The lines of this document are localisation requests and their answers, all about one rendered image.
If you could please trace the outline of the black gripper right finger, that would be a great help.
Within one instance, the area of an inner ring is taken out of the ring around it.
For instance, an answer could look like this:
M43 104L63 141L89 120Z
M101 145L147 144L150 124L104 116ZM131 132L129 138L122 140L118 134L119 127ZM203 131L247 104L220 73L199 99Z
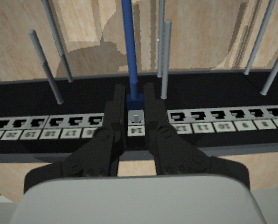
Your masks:
M143 85L145 144L154 156L156 175L209 173L238 179L250 190L248 168L236 161L207 156L178 136L168 124L164 99L155 99L153 82Z

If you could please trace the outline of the blue patch cable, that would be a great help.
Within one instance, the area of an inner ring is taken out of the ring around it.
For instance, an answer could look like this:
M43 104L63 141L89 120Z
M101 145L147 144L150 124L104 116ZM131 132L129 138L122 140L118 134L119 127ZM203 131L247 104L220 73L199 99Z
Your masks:
M132 0L121 0L131 98L139 98Z

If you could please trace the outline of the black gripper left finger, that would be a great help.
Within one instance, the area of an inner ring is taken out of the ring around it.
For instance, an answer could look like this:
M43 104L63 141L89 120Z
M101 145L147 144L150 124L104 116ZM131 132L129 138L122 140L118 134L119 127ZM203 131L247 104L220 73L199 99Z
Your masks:
M62 162L30 170L24 179L24 194L33 185L56 178L118 176L119 157L128 146L126 99L126 85L115 84L114 100L106 101L102 126L95 129L91 140Z

